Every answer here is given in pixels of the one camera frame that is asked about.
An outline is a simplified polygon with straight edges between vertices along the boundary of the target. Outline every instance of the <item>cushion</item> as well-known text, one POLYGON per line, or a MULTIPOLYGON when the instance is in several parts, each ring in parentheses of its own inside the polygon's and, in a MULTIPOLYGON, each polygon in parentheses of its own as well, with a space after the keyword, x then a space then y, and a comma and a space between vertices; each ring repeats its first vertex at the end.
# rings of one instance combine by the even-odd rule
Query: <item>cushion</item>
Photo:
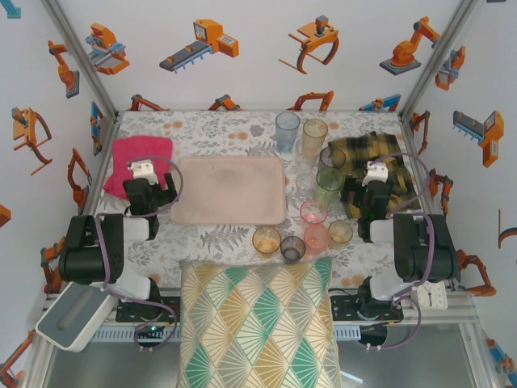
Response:
POLYGON ((182 262, 177 387, 340 387, 331 264, 182 262))

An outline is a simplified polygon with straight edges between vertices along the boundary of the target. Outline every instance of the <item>clear glass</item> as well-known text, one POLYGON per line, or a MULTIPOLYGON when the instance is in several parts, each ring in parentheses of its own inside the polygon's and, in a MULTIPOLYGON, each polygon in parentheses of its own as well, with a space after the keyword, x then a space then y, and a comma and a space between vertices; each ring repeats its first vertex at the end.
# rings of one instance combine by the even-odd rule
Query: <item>clear glass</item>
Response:
POLYGON ((310 119, 304 123, 304 150, 306 158, 315 157, 325 142, 329 127, 325 121, 320 119, 310 119))
POLYGON ((311 225, 322 224, 329 216, 329 208, 324 202, 312 198, 300 206, 301 225, 307 229, 311 225))
POLYGON ((280 152, 291 151, 300 127, 300 117, 291 111, 282 112, 276 117, 275 124, 276 149, 280 152))
POLYGON ((329 233, 330 247, 332 249, 341 249, 350 242, 354 235, 354 230, 348 222, 337 220, 330 224, 329 233))
POLYGON ((317 163, 317 170, 321 171, 326 167, 333 167, 339 170, 347 160, 347 156, 338 147, 325 147, 320 152, 319 161, 317 163))
POLYGON ((310 198, 314 194, 314 184, 316 180, 314 175, 302 174, 296 178, 296 187, 299 190, 301 198, 310 198))
POLYGON ((295 164, 297 174, 308 174, 313 170, 315 156, 304 155, 304 139, 298 139, 295 145, 295 164))
POLYGON ((286 264, 293 264, 293 262, 296 262, 305 255, 304 240, 297 236, 286 237, 280 245, 280 251, 284 256, 284 262, 286 264))
POLYGON ((263 226, 253 233, 253 246, 265 257, 271 255, 278 250, 282 237, 277 229, 271 226, 263 226))
POLYGON ((325 202, 327 206, 330 206, 343 187, 344 178, 341 172, 335 168, 327 167, 317 173, 316 183, 314 198, 318 198, 325 202))
POLYGON ((304 233, 307 255, 316 256, 330 244, 330 233, 322 224, 311 225, 304 233))

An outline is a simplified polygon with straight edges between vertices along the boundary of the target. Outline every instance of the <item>pink towel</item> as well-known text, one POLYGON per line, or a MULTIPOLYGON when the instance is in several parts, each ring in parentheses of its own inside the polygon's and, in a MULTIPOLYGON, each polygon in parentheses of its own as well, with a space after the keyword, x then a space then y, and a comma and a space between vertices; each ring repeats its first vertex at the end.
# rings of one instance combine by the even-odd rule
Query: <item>pink towel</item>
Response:
MULTIPOLYGON (((112 196, 127 200, 122 182, 132 179, 132 172, 128 169, 128 162, 134 158, 148 155, 157 155, 170 159, 172 156, 172 140, 166 137, 133 136, 127 139, 117 139, 113 142, 113 174, 104 184, 104 190, 112 196)), ((165 188, 163 175, 169 170, 169 163, 162 160, 153 160, 154 173, 165 188)))

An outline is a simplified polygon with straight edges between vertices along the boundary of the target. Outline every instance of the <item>patterned pillow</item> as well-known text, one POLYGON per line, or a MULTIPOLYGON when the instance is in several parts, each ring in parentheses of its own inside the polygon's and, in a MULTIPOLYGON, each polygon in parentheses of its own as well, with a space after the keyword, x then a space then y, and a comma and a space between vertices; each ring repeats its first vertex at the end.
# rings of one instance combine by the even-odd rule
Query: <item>patterned pillow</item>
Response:
POLYGON ((331 263, 182 262, 177 387, 340 387, 331 263))

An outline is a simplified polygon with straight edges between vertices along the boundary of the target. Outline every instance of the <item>plastic tray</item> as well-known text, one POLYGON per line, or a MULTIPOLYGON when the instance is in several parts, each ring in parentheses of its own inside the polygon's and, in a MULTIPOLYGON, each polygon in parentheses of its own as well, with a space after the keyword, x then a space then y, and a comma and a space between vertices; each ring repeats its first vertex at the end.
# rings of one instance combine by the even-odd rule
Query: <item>plastic tray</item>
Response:
POLYGON ((182 158, 179 169, 185 188, 170 209, 172 222, 277 225, 286 218, 284 161, 280 158, 192 156, 182 158))

